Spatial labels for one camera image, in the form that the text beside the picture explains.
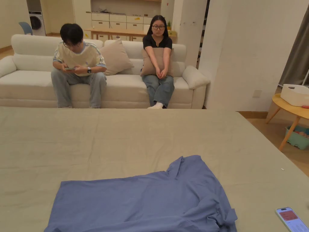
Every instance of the baseboard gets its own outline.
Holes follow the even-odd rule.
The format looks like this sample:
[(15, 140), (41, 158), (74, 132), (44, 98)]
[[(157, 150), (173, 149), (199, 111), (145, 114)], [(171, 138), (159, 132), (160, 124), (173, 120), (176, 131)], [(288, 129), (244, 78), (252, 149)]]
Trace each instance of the baseboard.
[(7, 46), (7, 47), (4, 47), (4, 48), (0, 48), (0, 53), (2, 53), (2, 52), (6, 52), (6, 51), (9, 51), (9, 50), (12, 50), (13, 48), (12, 48), (12, 46), (10, 45), (10, 46)]
[(244, 118), (266, 118), (268, 112), (260, 111), (238, 111)]
[(46, 36), (60, 36), (60, 33), (47, 33)]

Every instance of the potted plant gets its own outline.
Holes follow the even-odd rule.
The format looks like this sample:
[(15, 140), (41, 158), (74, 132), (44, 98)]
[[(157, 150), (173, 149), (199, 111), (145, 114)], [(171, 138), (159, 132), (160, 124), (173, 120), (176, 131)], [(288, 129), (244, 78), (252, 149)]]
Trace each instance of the potted plant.
[(167, 23), (167, 30), (172, 30), (172, 27), (171, 27), (171, 22), (169, 21), (168, 23)]

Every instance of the hand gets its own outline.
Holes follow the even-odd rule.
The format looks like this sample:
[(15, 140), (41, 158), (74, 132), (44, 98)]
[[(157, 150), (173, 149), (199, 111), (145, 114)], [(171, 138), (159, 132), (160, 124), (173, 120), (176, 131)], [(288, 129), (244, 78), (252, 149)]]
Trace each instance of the hand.
[(167, 69), (163, 69), (162, 72), (160, 73), (161, 74), (161, 78), (159, 78), (159, 79), (166, 78), (167, 71), (168, 71)]
[(77, 65), (74, 68), (75, 68), (75, 70), (73, 70), (73, 72), (75, 74), (85, 74), (88, 71), (87, 67), (84, 67), (84, 66), (81, 66), (81, 65)]
[(65, 68), (68, 68), (66, 63), (61, 64), (61, 71), (64, 73), (73, 73), (73, 70), (65, 70)]
[(159, 68), (156, 68), (155, 70), (157, 72), (157, 77), (161, 79), (161, 70)]

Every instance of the table leg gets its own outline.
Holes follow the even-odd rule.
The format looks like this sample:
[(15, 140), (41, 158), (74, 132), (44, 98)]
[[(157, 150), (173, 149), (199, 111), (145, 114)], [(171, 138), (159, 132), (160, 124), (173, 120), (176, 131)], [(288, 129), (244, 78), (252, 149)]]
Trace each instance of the table leg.
[(276, 109), (276, 111), (272, 114), (272, 116), (270, 116), (267, 120), (266, 120), (266, 124), (269, 123), (270, 120), (272, 120), (272, 118), (279, 112), (281, 108), (278, 106), (278, 108)]
[(287, 135), (284, 137), (284, 140), (282, 141), (280, 147), (279, 147), (279, 151), (282, 151), (284, 145), (286, 144), (287, 140), (289, 139), (289, 137), (291, 136), (292, 132), (294, 131), (295, 127), (297, 126), (298, 122), (300, 120), (300, 117), (297, 116), (296, 119), (294, 120), (291, 128), (289, 129), (289, 132), (287, 133)]

